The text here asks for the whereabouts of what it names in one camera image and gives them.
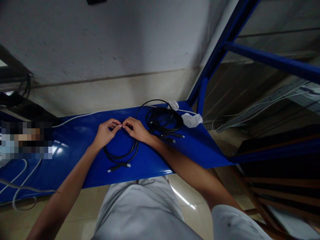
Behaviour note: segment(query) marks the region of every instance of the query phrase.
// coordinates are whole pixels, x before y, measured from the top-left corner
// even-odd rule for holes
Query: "white sleeve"
[[[252,218],[234,207],[217,205],[211,214],[214,240],[271,240]]]

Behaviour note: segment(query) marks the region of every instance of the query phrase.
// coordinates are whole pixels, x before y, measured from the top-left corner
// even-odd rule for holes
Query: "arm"
[[[218,204],[225,204],[242,211],[227,189],[211,173],[151,135],[139,120],[129,117],[123,122],[123,128],[130,136],[155,149],[184,181],[204,197],[211,210]]]
[[[100,124],[93,143],[63,181],[57,192],[52,195],[48,204],[40,213],[27,240],[54,239],[56,237],[65,218],[77,200],[93,160],[121,127],[120,122],[115,119],[110,119]]]

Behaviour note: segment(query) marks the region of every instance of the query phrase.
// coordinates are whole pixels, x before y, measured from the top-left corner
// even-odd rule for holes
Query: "blue shelf frame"
[[[320,84],[320,68],[296,60],[260,51],[235,43],[244,25],[247,23],[260,0],[239,0],[231,17],[224,28],[215,48],[213,49],[203,71],[201,72],[187,103],[192,107],[197,102],[197,113],[202,115],[207,84],[218,69],[228,51],[245,56],[254,61],[288,72]],[[320,152],[320,138],[299,143],[275,147],[272,149],[249,154],[241,154],[230,158],[233,163],[274,159],[293,155]]]

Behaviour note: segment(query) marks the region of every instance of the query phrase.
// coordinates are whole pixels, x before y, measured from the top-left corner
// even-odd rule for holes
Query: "coiled black cable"
[[[146,124],[149,127],[149,132],[154,134],[155,136],[157,136],[160,139],[163,139],[167,142],[175,142],[175,140],[173,140],[172,138],[167,138],[168,136],[175,136],[175,137],[184,137],[181,134],[175,134],[175,131],[178,131],[182,125],[183,125],[183,119],[182,117],[172,109],[172,107],[170,106],[170,104],[164,100],[161,99],[153,99],[150,101],[145,102],[144,104],[142,104],[137,112],[136,112],[136,116],[135,118],[137,119],[138,116],[138,112],[139,110],[146,105],[149,102],[152,101],[161,101],[164,102],[166,104],[168,104],[168,106],[170,107],[168,108],[164,108],[164,107],[155,107],[152,108],[150,111],[148,111],[147,115],[146,115]],[[174,127],[172,128],[168,128],[169,125],[174,124]],[[157,135],[154,132],[158,131],[161,133],[161,135]],[[133,146],[131,148],[131,150],[122,156],[116,156],[113,155],[111,153],[108,152],[107,150],[107,145],[104,146],[103,150],[105,155],[107,156],[107,158],[117,164],[116,166],[112,167],[111,169],[108,170],[108,172],[112,172],[117,170],[120,167],[130,167],[129,162],[136,156],[137,152],[139,149],[139,142],[134,139],[134,143]],[[121,160],[125,157],[127,157],[129,154],[131,154],[133,151],[135,150],[134,155],[126,162],[117,162],[117,160]]]

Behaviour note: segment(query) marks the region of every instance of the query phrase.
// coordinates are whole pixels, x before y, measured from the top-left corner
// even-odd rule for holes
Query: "crumpled white tissue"
[[[179,109],[179,104],[176,101],[169,101],[169,105],[172,107],[173,110],[177,111]]]
[[[183,119],[184,125],[186,125],[188,128],[196,127],[203,121],[199,113],[194,116],[191,116],[189,113],[185,113],[181,115],[181,117]]]

